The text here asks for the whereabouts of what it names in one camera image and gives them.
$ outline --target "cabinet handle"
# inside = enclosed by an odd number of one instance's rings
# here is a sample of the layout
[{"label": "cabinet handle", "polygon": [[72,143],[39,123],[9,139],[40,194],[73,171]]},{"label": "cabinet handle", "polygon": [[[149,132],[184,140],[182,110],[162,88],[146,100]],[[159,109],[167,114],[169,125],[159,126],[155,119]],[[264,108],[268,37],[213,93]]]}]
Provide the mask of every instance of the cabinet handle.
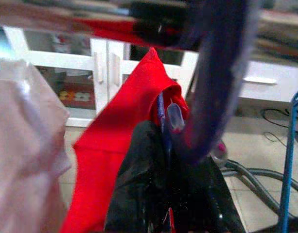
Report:
[{"label": "cabinet handle", "polygon": [[113,65],[113,83],[116,85],[116,86],[120,86],[121,85],[121,58],[112,53],[112,65]]},{"label": "cabinet handle", "polygon": [[102,56],[94,52],[94,78],[98,80],[98,83],[102,83],[104,81],[103,74],[102,74]]},{"label": "cabinet handle", "polygon": [[270,79],[270,78],[263,78],[263,77],[245,77],[244,81],[249,82],[249,83],[260,83],[260,84],[270,84],[270,85],[276,85],[277,80],[275,79]]}]

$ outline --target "tiled floor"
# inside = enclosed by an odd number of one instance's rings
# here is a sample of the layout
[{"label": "tiled floor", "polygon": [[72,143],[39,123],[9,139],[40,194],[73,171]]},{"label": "tiled floor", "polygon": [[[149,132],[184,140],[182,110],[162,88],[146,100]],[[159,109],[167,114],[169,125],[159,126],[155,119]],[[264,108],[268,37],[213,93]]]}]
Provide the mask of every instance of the tiled floor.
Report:
[{"label": "tiled floor", "polygon": [[[245,167],[267,168],[278,172],[283,171],[285,146],[280,142],[267,140],[263,133],[274,133],[286,143],[287,130],[275,126],[260,117],[258,108],[242,108],[238,115],[232,118],[227,126],[223,140],[227,146],[229,158]],[[277,116],[269,117],[276,122],[288,124],[288,118]],[[66,149],[74,164],[73,167],[60,178],[62,196],[69,206],[74,188],[76,174],[76,160],[71,144],[81,134],[83,128],[67,128]],[[298,181],[298,144],[295,143],[293,178]],[[237,178],[226,178],[235,206],[248,232],[277,223],[277,216],[255,196]],[[270,178],[260,178],[261,183],[272,196],[279,201],[281,183]],[[298,216],[298,193],[293,190],[290,200],[290,212]]]}]

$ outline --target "white cabinet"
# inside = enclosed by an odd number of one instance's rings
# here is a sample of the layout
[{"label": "white cabinet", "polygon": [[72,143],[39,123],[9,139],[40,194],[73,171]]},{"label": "white cabinet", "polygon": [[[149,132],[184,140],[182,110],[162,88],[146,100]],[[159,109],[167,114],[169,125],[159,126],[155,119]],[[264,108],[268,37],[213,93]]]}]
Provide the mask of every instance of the white cabinet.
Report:
[{"label": "white cabinet", "polygon": [[250,62],[240,97],[290,102],[298,91],[298,67]]},{"label": "white cabinet", "polygon": [[[68,126],[86,127],[92,122],[148,51],[147,47],[95,38],[77,38],[75,43],[84,43],[84,47],[72,49],[72,43],[71,47],[64,44],[65,38],[50,34],[10,27],[4,31],[16,57],[44,72],[71,113]],[[180,84],[182,96],[186,96],[198,53],[157,51],[168,76]],[[289,102],[298,91],[298,68],[250,62],[245,80],[241,98]]]}]

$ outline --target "floor tile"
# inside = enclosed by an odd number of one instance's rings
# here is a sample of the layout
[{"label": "floor tile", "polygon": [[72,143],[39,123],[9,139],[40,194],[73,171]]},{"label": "floor tile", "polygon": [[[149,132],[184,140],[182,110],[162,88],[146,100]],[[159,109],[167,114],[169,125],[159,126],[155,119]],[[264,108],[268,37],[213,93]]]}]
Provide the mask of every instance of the floor tile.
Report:
[{"label": "floor tile", "polygon": [[227,186],[228,186],[228,188],[230,189],[230,190],[233,190],[234,188],[233,188],[233,184],[232,184],[232,181],[231,181],[231,177],[224,177],[225,178],[225,181],[226,181],[226,183],[227,183]]},{"label": "floor tile", "polygon": [[259,115],[259,109],[252,106],[239,106],[235,111],[237,117],[257,117]]},{"label": "floor tile", "polygon": [[[254,193],[251,191],[233,190],[237,195],[243,218],[248,232],[253,232],[277,224],[278,216],[273,213]],[[270,192],[280,201],[280,192]],[[298,216],[298,193],[290,196],[289,211]]]},{"label": "floor tile", "polygon": [[75,157],[75,152],[72,147],[66,149],[69,160],[71,161],[72,167],[67,170],[64,174],[59,177],[60,183],[75,183],[77,162]]},{"label": "floor tile", "polygon": [[235,207],[236,207],[236,210],[237,210],[237,212],[238,212],[238,214],[239,214],[239,216],[240,216],[242,225],[244,226],[245,230],[247,231],[246,223],[245,223],[245,219],[244,219],[244,216],[243,216],[241,207],[240,207],[240,205],[239,205],[239,202],[238,202],[238,199],[237,199],[237,195],[236,195],[236,193],[235,193],[234,190],[230,190],[230,193],[231,193],[231,196],[232,196],[234,205],[235,205]]},{"label": "floor tile", "polygon": [[80,127],[66,127],[65,140],[74,143],[86,130]]},{"label": "floor tile", "polygon": [[61,196],[68,209],[72,201],[73,189],[73,183],[60,183]]},{"label": "floor tile", "polygon": [[[263,119],[250,117],[234,117],[228,125],[223,140],[227,146],[229,159],[235,160],[245,167],[265,168],[283,172],[286,147],[279,142],[273,143],[262,134],[268,130],[274,132],[284,142],[287,140],[284,128],[275,125],[264,125]],[[293,178],[298,181],[298,144],[295,142]],[[260,181],[271,191],[280,191],[281,184],[269,178],[259,177]],[[231,179],[235,190],[248,190],[236,178]]]},{"label": "floor tile", "polygon": [[234,192],[237,195],[248,232],[266,228],[277,223],[277,215],[259,200],[254,193],[240,190]]}]

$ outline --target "white drawer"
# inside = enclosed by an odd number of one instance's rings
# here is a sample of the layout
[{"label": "white drawer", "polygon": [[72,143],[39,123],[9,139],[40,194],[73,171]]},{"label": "white drawer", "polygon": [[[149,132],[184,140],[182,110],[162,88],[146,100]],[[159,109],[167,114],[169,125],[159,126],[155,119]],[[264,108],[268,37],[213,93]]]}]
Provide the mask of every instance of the white drawer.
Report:
[{"label": "white drawer", "polygon": [[290,102],[298,90],[296,67],[250,62],[246,76],[265,78],[265,82],[245,82],[240,94],[242,98]]}]

